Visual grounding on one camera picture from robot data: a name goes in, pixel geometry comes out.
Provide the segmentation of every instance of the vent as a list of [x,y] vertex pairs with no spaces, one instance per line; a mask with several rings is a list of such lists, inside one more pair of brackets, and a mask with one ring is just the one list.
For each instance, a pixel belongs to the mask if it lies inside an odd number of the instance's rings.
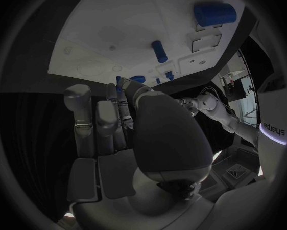
[[230,174],[234,179],[239,179],[247,169],[239,164],[232,166],[231,168],[226,170],[228,174]]

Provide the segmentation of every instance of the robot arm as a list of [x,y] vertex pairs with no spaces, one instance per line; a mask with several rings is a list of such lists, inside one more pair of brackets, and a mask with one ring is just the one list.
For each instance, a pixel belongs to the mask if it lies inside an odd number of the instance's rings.
[[237,116],[228,114],[224,104],[213,94],[206,92],[205,95],[199,95],[196,98],[183,98],[177,101],[187,108],[193,116],[200,111],[211,119],[220,122],[226,131],[236,133],[257,148],[259,130],[241,123]]

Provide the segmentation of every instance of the blue object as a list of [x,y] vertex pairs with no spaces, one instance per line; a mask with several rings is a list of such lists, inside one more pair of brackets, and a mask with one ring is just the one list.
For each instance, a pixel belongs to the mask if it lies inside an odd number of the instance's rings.
[[119,81],[120,81],[120,76],[116,76],[116,81],[117,81],[117,84],[119,83]]
[[131,77],[130,79],[138,83],[144,83],[146,81],[146,78],[144,76],[134,76],[134,77]]
[[166,77],[167,77],[170,81],[172,81],[173,78],[174,78],[174,75],[172,74],[172,72],[167,72],[167,73],[166,73]]
[[159,63],[164,63],[168,60],[166,52],[165,52],[163,46],[161,45],[160,41],[153,42],[152,48],[154,49],[156,58],[157,58]]
[[233,6],[222,3],[196,5],[194,7],[194,14],[197,22],[202,27],[234,23],[237,18],[237,14]]

